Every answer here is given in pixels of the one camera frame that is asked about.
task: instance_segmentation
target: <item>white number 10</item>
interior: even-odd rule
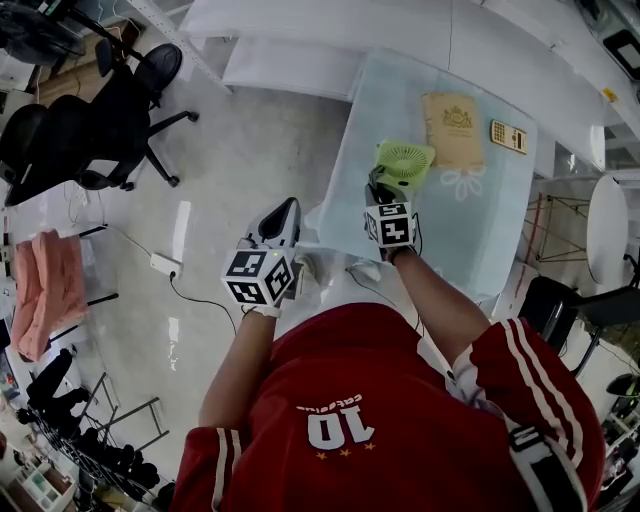
[[[368,441],[376,430],[373,427],[365,427],[362,424],[359,412],[360,407],[357,405],[340,410],[340,413],[347,420],[347,426],[354,443]],[[322,435],[323,422],[327,428],[328,439],[324,439]],[[344,444],[342,424],[340,423],[340,417],[335,412],[331,414],[310,414],[307,431],[309,443],[319,450],[335,450]]]

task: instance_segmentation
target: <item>standing fan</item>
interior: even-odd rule
[[[417,191],[427,176],[435,154],[431,146],[385,140],[378,146],[376,155],[376,167],[384,168],[376,181],[399,190]]]

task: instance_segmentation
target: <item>striped sleeve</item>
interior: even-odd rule
[[[200,427],[189,432],[171,512],[221,510],[222,498],[241,455],[237,430]]]
[[[590,505],[604,468],[604,438],[591,402],[553,350],[520,319],[490,327],[453,365],[463,400],[498,406],[565,450]]]

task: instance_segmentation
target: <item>white round table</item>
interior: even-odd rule
[[[620,285],[629,236],[629,212],[622,188],[611,176],[598,180],[589,205],[587,260],[593,280]]]

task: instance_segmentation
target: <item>pink cloth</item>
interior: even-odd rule
[[[16,246],[18,302],[11,346],[32,361],[45,351],[49,335],[87,312],[80,238],[38,233]]]

